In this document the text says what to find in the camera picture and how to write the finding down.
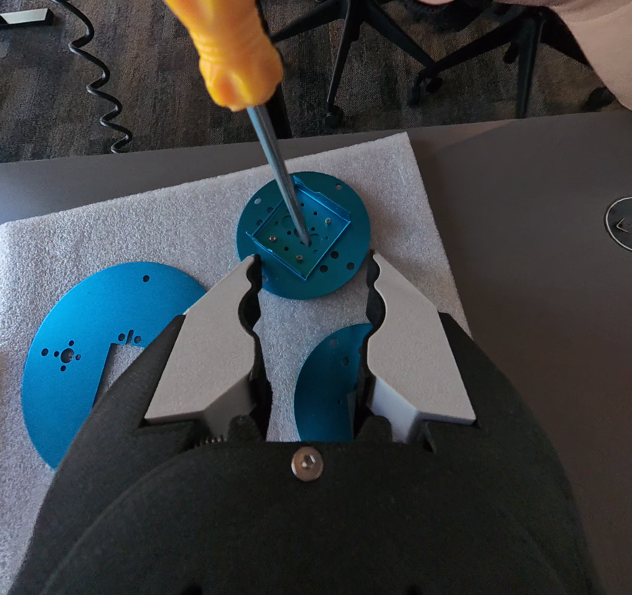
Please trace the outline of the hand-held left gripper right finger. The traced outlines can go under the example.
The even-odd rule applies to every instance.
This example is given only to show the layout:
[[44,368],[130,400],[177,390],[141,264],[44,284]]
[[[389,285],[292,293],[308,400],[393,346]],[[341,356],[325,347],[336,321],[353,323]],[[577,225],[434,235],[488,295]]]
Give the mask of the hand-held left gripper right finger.
[[427,422],[477,420],[437,307],[382,255],[367,258],[366,316],[359,350],[353,436],[372,416],[391,440],[413,443]]

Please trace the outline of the small blue perforated disc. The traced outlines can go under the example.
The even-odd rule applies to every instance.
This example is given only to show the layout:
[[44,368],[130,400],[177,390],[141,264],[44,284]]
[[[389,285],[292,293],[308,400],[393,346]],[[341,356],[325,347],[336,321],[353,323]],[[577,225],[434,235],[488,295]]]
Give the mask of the small blue perforated disc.
[[353,395],[362,342],[370,323],[341,328],[321,340],[296,379],[295,424],[300,441],[353,441]]

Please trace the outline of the large blue disc rectangular cutout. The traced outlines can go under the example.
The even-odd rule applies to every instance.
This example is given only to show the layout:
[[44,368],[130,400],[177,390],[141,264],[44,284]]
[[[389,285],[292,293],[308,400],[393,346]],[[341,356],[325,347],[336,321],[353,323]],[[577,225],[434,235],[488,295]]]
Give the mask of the large blue disc rectangular cutout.
[[137,261],[90,275],[59,299],[34,336],[21,383],[28,436],[50,468],[104,389],[111,346],[145,348],[205,293],[177,268]]

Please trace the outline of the dark grey desk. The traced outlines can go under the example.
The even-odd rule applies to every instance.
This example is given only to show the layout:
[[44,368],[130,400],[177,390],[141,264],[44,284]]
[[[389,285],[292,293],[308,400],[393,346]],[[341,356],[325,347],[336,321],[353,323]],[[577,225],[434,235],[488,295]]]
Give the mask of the dark grey desk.
[[[407,131],[475,341],[554,442],[608,593],[631,593],[631,112]],[[263,163],[241,143],[1,165],[1,223]]]

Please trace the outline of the white desk foot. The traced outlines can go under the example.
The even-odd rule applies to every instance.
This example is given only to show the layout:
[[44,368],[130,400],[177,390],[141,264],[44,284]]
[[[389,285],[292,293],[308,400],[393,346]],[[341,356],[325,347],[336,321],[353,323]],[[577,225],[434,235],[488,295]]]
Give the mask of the white desk foot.
[[54,14],[49,8],[1,13],[1,29],[51,25]]

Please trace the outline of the person's right forearm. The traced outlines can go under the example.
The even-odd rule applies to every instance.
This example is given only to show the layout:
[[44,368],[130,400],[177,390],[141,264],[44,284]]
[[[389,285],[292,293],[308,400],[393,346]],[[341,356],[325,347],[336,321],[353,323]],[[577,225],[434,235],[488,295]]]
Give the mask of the person's right forearm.
[[631,0],[575,0],[554,9],[595,73],[631,109]]

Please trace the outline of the small blue round metal plate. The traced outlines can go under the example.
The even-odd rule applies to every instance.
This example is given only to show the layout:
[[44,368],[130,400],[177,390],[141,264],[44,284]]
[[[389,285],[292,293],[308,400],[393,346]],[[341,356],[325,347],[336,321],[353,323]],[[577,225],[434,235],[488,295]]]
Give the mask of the small blue round metal plate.
[[351,212],[351,224],[329,247],[319,266],[307,280],[301,280],[278,262],[270,260],[247,235],[246,231],[255,227],[260,219],[266,219],[273,206],[282,199],[274,180],[259,188],[242,211],[236,229],[236,249],[240,260],[254,254],[260,256],[266,291],[287,299],[315,299],[338,290],[359,270],[369,249],[370,219],[360,196],[344,181],[320,172],[303,171],[294,175]]

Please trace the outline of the round black desk control panel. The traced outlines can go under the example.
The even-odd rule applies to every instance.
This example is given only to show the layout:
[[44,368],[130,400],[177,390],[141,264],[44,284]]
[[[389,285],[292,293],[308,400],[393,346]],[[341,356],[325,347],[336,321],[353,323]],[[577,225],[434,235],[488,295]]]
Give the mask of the round black desk control panel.
[[622,248],[631,251],[631,197],[615,199],[604,213],[604,227]]

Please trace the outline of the blue square metal bracket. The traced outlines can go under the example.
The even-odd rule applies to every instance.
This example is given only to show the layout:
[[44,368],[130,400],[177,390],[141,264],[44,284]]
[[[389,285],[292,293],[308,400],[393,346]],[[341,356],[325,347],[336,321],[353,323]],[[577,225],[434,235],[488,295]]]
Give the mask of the blue square metal bracket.
[[325,193],[308,187],[294,175],[296,196],[302,210],[310,246],[297,235],[295,224],[283,199],[266,219],[260,219],[246,233],[253,243],[301,280],[307,280],[318,267],[329,247],[351,224],[351,212]]

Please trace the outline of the black desk leg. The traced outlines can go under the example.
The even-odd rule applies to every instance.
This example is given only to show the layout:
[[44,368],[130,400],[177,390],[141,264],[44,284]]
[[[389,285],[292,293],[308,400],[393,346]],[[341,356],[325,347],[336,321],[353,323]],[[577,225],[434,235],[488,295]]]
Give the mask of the black desk leg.
[[[261,0],[255,0],[255,3],[257,5],[259,16],[262,20],[264,31],[269,34],[270,28],[267,19],[264,16]],[[273,129],[276,132],[277,138],[282,140],[293,138],[281,83],[277,85],[271,99],[266,102],[265,108],[266,111],[269,113],[269,117],[271,119]]]

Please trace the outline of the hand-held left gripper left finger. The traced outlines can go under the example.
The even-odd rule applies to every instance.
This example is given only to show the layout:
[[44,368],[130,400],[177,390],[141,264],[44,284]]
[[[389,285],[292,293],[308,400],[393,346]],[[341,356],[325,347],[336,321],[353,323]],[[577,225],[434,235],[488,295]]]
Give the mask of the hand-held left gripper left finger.
[[249,255],[186,311],[145,413],[149,424],[200,421],[218,439],[234,417],[248,416],[266,439],[273,392],[254,331],[262,284],[260,256]]

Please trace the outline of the white foam sheet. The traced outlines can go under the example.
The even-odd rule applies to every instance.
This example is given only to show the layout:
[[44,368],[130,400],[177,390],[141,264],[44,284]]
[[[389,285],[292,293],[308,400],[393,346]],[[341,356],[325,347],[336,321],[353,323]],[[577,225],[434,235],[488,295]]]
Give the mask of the white foam sheet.
[[[59,298],[89,275],[124,262],[150,261],[184,271],[206,289],[238,264],[236,228],[270,168],[203,149],[140,154],[140,165],[182,166],[195,158],[205,179],[90,204],[1,226],[1,593],[19,571],[53,471],[36,453],[21,411],[21,377],[36,330]],[[327,173],[362,198],[370,247],[470,333],[438,233],[413,145],[404,134],[290,159],[291,172]]]

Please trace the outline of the yellow-handled screwdriver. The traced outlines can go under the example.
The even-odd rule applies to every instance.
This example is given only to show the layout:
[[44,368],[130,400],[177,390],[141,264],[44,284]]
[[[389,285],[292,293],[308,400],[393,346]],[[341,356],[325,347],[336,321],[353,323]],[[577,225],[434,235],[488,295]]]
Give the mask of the yellow-handled screwdriver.
[[187,29],[213,101],[247,110],[301,242],[310,245],[293,178],[281,155],[266,104],[283,76],[282,62],[264,31],[257,0],[163,0]]

